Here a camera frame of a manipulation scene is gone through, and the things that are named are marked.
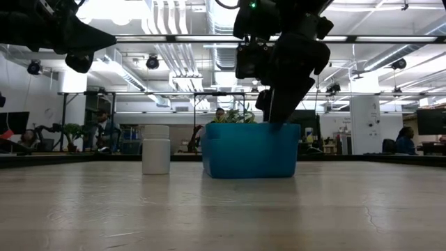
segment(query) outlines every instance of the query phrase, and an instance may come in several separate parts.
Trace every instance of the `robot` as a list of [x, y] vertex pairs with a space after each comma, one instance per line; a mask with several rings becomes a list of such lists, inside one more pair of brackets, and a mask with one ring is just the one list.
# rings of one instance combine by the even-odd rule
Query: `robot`
[[66, 63], [87, 73], [94, 52], [116, 44], [116, 38], [81, 22], [75, 0], [4, 0], [0, 6], [0, 43], [67, 54]]
[[[255, 77], [270, 89], [256, 107], [263, 120], [282, 124], [328, 65], [324, 39], [333, 23], [320, 14], [333, 0], [240, 0], [233, 35], [245, 39], [237, 51], [236, 77]], [[274, 45], [270, 37], [280, 33]]]

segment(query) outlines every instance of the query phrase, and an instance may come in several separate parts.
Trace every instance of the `white column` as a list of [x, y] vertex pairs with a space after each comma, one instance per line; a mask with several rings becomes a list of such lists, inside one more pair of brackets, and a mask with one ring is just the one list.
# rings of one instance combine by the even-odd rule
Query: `white column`
[[[362, 79], [351, 82], [351, 90], [355, 93], [378, 93], [378, 76], [374, 73], [363, 75]], [[382, 142], [379, 97], [352, 97], [350, 106], [353, 154], [380, 153]]]
[[[74, 70], [60, 72], [59, 83], [60, 92], [84, 92], [86, 91], [87, 74], [76, 73]], [[74, 96], [68, 96], [67, 102], [70, 101], [73, 97]], [[67, 104], [65, 124], [76, 123], [81, 126], [84, 125], [85, 103], [86, 97], [84, 95], [78, 95]], [[82, 139], [78, 139], [74, 143], [79, 150], [82, 150]], [[67, 144], [67, 140], [63, 140], [63, 146], [65, 147], [67, 146]]]

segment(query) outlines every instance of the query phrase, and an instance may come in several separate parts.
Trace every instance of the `blue plastic bin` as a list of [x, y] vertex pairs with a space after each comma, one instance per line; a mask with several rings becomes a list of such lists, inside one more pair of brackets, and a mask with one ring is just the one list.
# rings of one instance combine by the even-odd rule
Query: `blue plastic bin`
[[213, 178], [283, 178], [295, 172], [300, 125], [210, 123], [201, 136], [203, 165]]

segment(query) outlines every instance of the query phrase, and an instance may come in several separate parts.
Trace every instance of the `person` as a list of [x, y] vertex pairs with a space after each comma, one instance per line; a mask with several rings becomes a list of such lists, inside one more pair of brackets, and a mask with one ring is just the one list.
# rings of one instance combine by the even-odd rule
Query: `person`
[[226, 112], [224, 111], [223, 108], [218, 107], [217, 110], [215, 111], [215, 118], [211, 123], [221, 123], [224, 120], [224, 114]]
[[29, 149], [36, 149], [40, 141], [37, 139], [37, 133], [35, 130], [28, 129], [20, 137], [18, 144]]
[[109, 112], [105, 109], [99, 109], [96, 112], [97, 124], [90, 129], [89, 135], [84, 138], [87, 141], [87, 147], [92, 149], [101, 149], [103, 147], [110, 147], [110, 140], [113, 141], [113, 148], [117, 147], [119, 127], [114, 124], [114, 132], [110, 137], [110, 129], [112, 128], [112, 121], [109, 119]]
[[403, 127], [397, 137], [397, 153], [405, 153], [410, 155], [417, 155], [415, 152], [415, 145], [412, 141], [414, 132], [411, 127]]

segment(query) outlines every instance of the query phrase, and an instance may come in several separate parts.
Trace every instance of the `white plastic jar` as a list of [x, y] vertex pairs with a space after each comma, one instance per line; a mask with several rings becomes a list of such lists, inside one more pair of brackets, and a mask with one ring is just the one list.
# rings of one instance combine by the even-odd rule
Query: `white plastic jar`
[[169, 126], [146, 125], [142, 132], [142, 173], [168, 174], [170, 172]]

